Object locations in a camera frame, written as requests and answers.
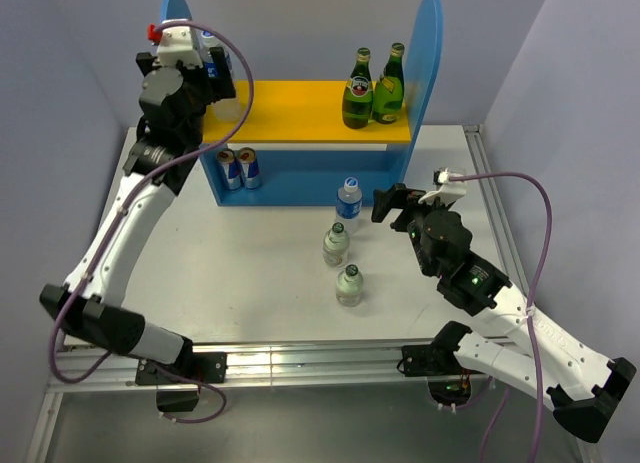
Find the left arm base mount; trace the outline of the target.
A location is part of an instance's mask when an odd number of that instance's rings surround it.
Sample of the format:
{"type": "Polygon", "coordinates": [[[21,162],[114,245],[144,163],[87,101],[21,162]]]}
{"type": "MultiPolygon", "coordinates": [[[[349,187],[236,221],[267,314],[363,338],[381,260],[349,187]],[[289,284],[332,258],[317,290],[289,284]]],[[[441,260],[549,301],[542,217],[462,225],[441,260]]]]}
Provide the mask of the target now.
{"type": "Polygon", "coordinates": [[[181,369],[140,360],[134,383],[139,387],[156,388],[156,408],[161,418],[180,424],[198,424],[216,419],[225,411],[228,398],[217,384],[225,381],[226,370],[225,352],[194,353],[187,366],[181,369]],[[186,417],[186,413],[196,409],[205,391],[219,397],[219,408],[209,416],[186,417]]]}

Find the green Perrier bottle red label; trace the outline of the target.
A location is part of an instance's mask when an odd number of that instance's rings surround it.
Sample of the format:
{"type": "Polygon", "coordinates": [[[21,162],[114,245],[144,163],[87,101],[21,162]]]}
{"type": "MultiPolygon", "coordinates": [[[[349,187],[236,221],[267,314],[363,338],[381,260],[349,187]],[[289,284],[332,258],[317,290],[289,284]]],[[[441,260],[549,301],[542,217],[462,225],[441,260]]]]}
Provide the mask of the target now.
{"type": "Polygon", "coordinates": [[[373,106],[373,85],[369,69],[371,52],[361,47],[356,53],[354,68],[347,80],[342,98],[342,120],[351,129],[367,126],[373,106]]]}

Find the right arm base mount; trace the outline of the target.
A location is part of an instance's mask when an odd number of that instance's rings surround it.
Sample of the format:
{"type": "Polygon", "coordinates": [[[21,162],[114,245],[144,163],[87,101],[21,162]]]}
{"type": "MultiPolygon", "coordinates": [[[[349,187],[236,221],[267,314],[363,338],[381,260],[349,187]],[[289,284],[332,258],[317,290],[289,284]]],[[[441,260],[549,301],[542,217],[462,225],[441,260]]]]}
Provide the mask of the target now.
{"type": "Polygon", "coordinates": [[[494,385],[492,377],[482,377],[464,368],[450,352],[434,344],[410,344],[401,347],[396,370],[406,378],[425,378],[428,396],[438,411],[456,414],[469,408],[494,385]]]}

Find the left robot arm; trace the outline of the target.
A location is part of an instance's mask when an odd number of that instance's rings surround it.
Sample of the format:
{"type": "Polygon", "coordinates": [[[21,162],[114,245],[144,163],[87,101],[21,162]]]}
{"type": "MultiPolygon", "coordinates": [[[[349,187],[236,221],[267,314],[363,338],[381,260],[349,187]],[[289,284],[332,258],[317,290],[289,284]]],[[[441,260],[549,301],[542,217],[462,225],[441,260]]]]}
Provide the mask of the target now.
{"type": "Polygon", "coordinates": [[[140,53],[143,115],[112,207],[89,249],[61,285],[46,285],[41,305],[60,332],[111,354],[159,363],[172,382],[195,369],[190,339],[123,308],[127,285],[155,225],[182,190],[203,140],[207,107],[223,97],[202,63],[140,53]]]}

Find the Pocari Sweat bottle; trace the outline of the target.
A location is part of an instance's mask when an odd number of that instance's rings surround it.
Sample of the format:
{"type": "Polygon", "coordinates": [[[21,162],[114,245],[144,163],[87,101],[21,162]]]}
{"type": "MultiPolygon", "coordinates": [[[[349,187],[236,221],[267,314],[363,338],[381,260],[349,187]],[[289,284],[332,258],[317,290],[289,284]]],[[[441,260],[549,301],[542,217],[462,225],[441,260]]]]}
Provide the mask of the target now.
{"type": "Polygon", "coordinates": [[[346,178],[337,190],[335,221],[341,223],[349,235],[353,235],[357,230],[362,198],[359,181],[355,177],[346,178]]]}
{"type": "MultiPolygon", "coordinates": [[[[200,36],[200,54],[204,63],[204,67],[207,70],[208,64],[211,62],[211,58],[209,56],[208,49],[214,46],[222,46],[230,58],[230,54],[227,48],[220,42],[220,40],[215,37],[212,33],[203,31],[200,36]]],[[[232,75],[235,81],[235,75],[232,67],[232,75]]],[[[225,99],[221,101],[213,102],[213,111],[214,116],[217,120],[222,122],[235,122],[240,118],[241,115],[241,103],[239,102],[238,96],[234,99],[225,99]]]]}

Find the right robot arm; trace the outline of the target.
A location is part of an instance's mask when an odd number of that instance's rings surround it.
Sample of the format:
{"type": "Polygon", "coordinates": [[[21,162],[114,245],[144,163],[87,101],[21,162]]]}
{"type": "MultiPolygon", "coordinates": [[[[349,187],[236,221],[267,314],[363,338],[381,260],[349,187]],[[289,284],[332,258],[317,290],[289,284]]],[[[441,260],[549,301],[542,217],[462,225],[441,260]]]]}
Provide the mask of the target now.
{"type": "Polygon", "coordinates": [[[492,376],[540,398],[560,426],[596,443],[636,374],[625,358],[611,359],[580,342],[471,249],[472,234],[452,211],[454,197],[402,183],[375,190],[371,220],[399,210],[391,228],[408,235],[423,275],[437,278],[437,291],[473,322],[510,341],[494,343],[471,327],[448,322],[426,345],[402,348],[407,377],[452,374],[468,369],[492,376]]]}

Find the green Perrier lemon bottle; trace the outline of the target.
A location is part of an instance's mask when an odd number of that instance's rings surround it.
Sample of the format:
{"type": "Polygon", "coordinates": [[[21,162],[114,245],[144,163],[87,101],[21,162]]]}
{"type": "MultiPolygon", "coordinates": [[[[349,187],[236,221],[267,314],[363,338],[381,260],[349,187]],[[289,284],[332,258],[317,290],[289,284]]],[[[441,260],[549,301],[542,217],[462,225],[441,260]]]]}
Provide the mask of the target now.
{"type": "Polygon", "coordinates": [[[375,85],[372,118],[377,123],[391,124],[399,117],[404,101],[404,50],[400,42],[391,45],[390,56],[375,85]]]}

